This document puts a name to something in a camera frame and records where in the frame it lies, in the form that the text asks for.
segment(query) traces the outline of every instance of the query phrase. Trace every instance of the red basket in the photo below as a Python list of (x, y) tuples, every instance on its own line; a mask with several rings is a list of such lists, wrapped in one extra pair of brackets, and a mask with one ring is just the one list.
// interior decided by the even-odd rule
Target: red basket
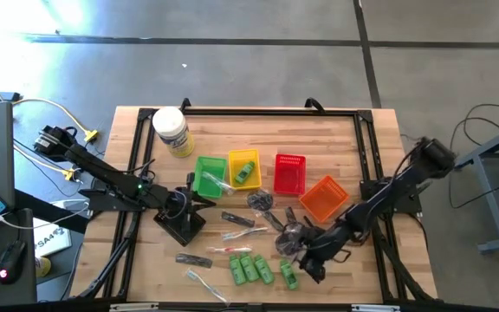
[(305, 192), (305, 157), (277, 154), (275, 160), (275, 183), (278, 194), (299, 195)]
[(319, 222), (325, 222), (349, 196), (331, 176), (326, 176), (300, 197), (301, 204)]

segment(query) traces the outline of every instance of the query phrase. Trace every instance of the white container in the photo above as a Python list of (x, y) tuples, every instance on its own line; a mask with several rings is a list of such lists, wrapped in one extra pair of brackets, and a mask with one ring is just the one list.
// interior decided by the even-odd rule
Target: white container
[(163, 107), (153, 115), (153, 127), (174, 157), (186, 157), (194, 150), (186, 118), (176, 107)]

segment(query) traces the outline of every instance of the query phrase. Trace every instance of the orange basket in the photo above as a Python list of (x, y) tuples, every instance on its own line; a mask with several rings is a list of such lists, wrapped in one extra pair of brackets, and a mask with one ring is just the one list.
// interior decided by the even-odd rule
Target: orange basket
[(300, 202), (313, 218), (319, 222), (325, 222), (348, 197), (346, 191), (327, 175), (301, 196)]

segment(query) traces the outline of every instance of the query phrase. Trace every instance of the wooden tabletop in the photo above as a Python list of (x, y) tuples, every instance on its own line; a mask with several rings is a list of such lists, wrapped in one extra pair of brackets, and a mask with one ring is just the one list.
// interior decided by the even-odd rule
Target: wooden tabletop
[[(118, 169), (124, 170), (127, 167), (138, 110), (139, 107), (117, 107), (105, 161)], [(404, 157), (396, 114), (391, 109), (374, 109), (373, 118), (382, 165), (386, 175), (392, 175), (399, 161)], [(198, 156), (228, 159), (230, 150), (256, 148), (260, 154), (264, 189), (270, 192), (273, 189), (275, 155), (288, 153), (306, 157), (307, 190), (328, 174), (350, 194), (350, 199), (333, 215), (334, 217), (342, 213), (350, 204), (360, 201), (358, 187), (359, 181), (362, 180), (360, 158), (357, 153), (358, 147), (351, 118), (187, 116), (186, 119), (194, 136), (195, 149), (189, 157), (176, 159), (169, 154), (159, 137), (156, 136), (152, 152), (152, 158), (156, 160), (150, 166), (150, 169), (157, 173), (156, 183), (170, 189), (184, 185), (186, 174), (194, 170)], [(145, 151), (145, 134), (148, 127), (144, 129), (142, 136), (138, 166)], [(366, 138), (368, 159), (372, 159), (366, 127), (362, 128)], [(372, 167), (369, 171), (374, 177)], [(175, 263), (176, 254), (184, 252), (209, 257), (213, 260), (211, 269), (192, 268), (207, 283), (222, 291), (232, 302), (382, 302), (371, 240), (361, 247), (347, 247), (353, 254), (346, 263), (332, 261), (325, 263), (327, 277), (321, 284), (315, 283), (305, 271), (299, 270), (295, 263), (293, 268), (300, 288), (296, 291), (288, 290), (279, 273), (281, 257), (274, 246), (274, 239), (278, 233), (266, 220), (257, 218), (247, 207), (245, 204), (247, 193), (239, 191), (231, 197), (223, 195), (217, 200), (217, 207), (200, 211), (199, 214), (205, 218), (207, 224), (184, 248), (153, 222), (155, 211), (144, 212), (133, 261), (128, 301), (217, 302), (217, 299), (201, 284), (193, 282), (185, 275), (190, 266)], [(273, 213), (283, 223), (286, 221), (283, 210), (289, 205), (294, 208), (298, 219), (306, 215), (306, 211), (296, 196), (275, 195), (275, 202)], [(223, 210), (255, 219), (256, 224), (268, 226), (269, 230), (261, 235), (243, 237), (224, 244), (221, 239), (222, 233), (240, 231), (243, 228), (223, 221), (220, 218)], [(116, 212), (104, 212), (88, 225), (71, 295), (82, 292), (108, 260), (117, 216)], [(331, 220), (321, 226), (328, 227), (332, 223)], [(403, 263), (424, 290), (436, 297), (423, 232), (415, 220), (405, 215), (396, 215), (394, 226)], [(275, 282), (265, 285), (259, 280), (255, 283), (235, 286), (230, 274), (228, 256), (205, 253), (208, 246), (231, 245), (248, 245), (254, 249), (251, 255), (260, 254), (265, 257), (275, 273)], [(120, 284), (123, 261), (124, 257), (118, 265), (114, 293)], [(389, 269), (391, 290), (395, 294), (390, 265), (387, 265), (387, 269)]]

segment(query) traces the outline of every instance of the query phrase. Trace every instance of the black metal frame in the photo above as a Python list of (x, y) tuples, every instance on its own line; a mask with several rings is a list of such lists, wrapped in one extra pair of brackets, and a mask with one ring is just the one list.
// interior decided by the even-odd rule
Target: black metal frame
[[(363, 131), (362, 131), (362, 124), (365, 122), (369, 140), (371, 143), (371, 151), (373, 155), (373, 164), (375, 168), (375, 173), (376, 173), (376, 178), (380, 179), (383, 177), (384, 173), (382, 171), (382, 164), (380, 162), (380, 153), (379, 153), (379, 146), (377, 143), (377, 138), (376, 138), (376, 133), (374, 130), (374, 124), (373, 124), (373, 113), (371, 110), (332, 110), (328, 111), (325, 110), (321, 104), (313, 99), (309, 98), (306, 100), (304, 107), (314, 107), (315, 109), (309, 109), (309, 110), (301, 110), (301, 109), (237, 109), (237, 108), (188, 108), (191, 107), (190, 100), (184, 99), (182, 102), (182, 105), (180, 109), (183, 111), (183, 113), (187, 116), (194, 116), (194, 115), (216, 115), (216, 116), (229, 116), (229, 115), (247, 115), (247, 116), (343, 116), (343, 117), (351, 117), (353, 119), (354, 123), (354, 129), (355, 129), (355, 136), (357, 139), (357, 145), (358, 145), (358, 152), (360, 156), (360, 165), (361, 165), (361, 172), (363, 175), (364, 181), (372, 182), (371, 181), (371, 175), (369, 173), (369, 168), (368, 168), (368, 160), (367, 160), (367, 155), (366, 155), (366, 149), (365, 149), (365, 141), (363, 138)], [(157, 111), (157, 109), (154, 108), (141, 108), (138, 113), (138, 118), (137, 118), (137, 123), (136, 123), (136, 129), (134, 132), (134, 139), (133, 139), (133, 145), (132, 145), (132, 150), (130, 153), (130, 160), (128, 163), (128, 169), (133, 169), (136, 166), (137, 158), (138, 158), (138, 152), (139, 152), (139, 145), (141, 142), (141, 134), (143, 131), (143, 126), (147, 120), (150, 120), (153, 114)], [(152, 148), (153, 148), (153, 141), (155, 137), (155, 130), (151, 125), (149, 126), (149, 131), (147, 135), (147, 140), (146, 140), (146, 150), (144, 152), (144, 159), (143, 162), (147, 162), (151, 158), (152, 154)], [(124, 231), (124, 226), (125, 226), (125, 221), (126, 221), (126, 215), (127, 212), (120, 212), (119, 218), (117, 220), (117, 225), (115, 228), (115, 233), (113, 236), (113, 245), (112, 245), (112, 252), (117, 248), (117, 245), (119, 244), (122, 236), (123, 236), (123, 231)], [(397, 248), (397, 243), (395, 239), (395, 233), (394, 233), (394, 227), (392, 223), (392, 214), (386, 214), (385, 215), (385, 222), (386, 222), (386, 239), (388, 240), (388, 243), (393, 247), (394, 252), (398, 255), (398, 248)], [(125, 266), (123, 269), (123, 275), (122, 275), (122, 280), (121, 280), (121, 285), (120, 285), (120, 290), (117, 295), (120, 299), (126, 301), (127, 295), (128, 295), (128, 288), (129, 288), (129, 283), (130, 283), (130, 277), (132, 274), (132, 267), (133, 267), (133, 255), (134, 255), (134, 250), (135, 250), (135, 238), (138, 235), (138, 228), (139, 224), (135, 225), (135, 232), (134, 232), (134, 241), (130, 245), (128, 251), (126, 252), (126, 261), (125, 261)], [(377, 263), (377, 270), (379, 272), (379, 284), (380, 284), (380, 291), (382, 294), (382, 299), (383, 302), (389, 301), (389, 300), (394, 300), (395, 297), (392, 295), (389, 285), (388, 285), (388, 276), (386, 274), (386, 264), (385, 264), (385, 259), (383, 257), (383, 251), (380, 249), (379, 246), (379, 237), (373, 236), (373, 245), (374, 245), (374, 250), (375, 250), (375, 257), (376, 257), (376, 263)], [(109, 278), (106, 280), (106, 284), (103, 290), (103, 297), (112, 297), (112, 288), (113, 288), (113, 280), (114, 280), (114, 269), (109, 275)], [(398, 285), (398, 299), (406, 299), (406, 294), (405, 294), (405, 287), (402, 279), (400, 278), (399, 275), (396, 275), (396, 284)], [(161, 305), (167, 306), (167, 307), (175, 307), (175, 306), (181, 306), (181, 305), (186, 305), (186, 302), (163, 302)], [(284, 306), (282, 304), (280, 305), (275, 305), (275, 309), (278, 309), (279, 307)], [(292, 305), (292, 304), (286, 304), (286, 307), (292, 308), (308, 308), (310, 307), (309, 305), (301, 306), (301, 305)], [(322, 305), (322, 304), (312, 304), (311, 305), (314, 308), (323, 308), (323, 309), (330, 309), (332, 307), (340, 308), (340, 309), (346, 309), (349, 305), (347, 304), (337, 304), (337, 305)]]

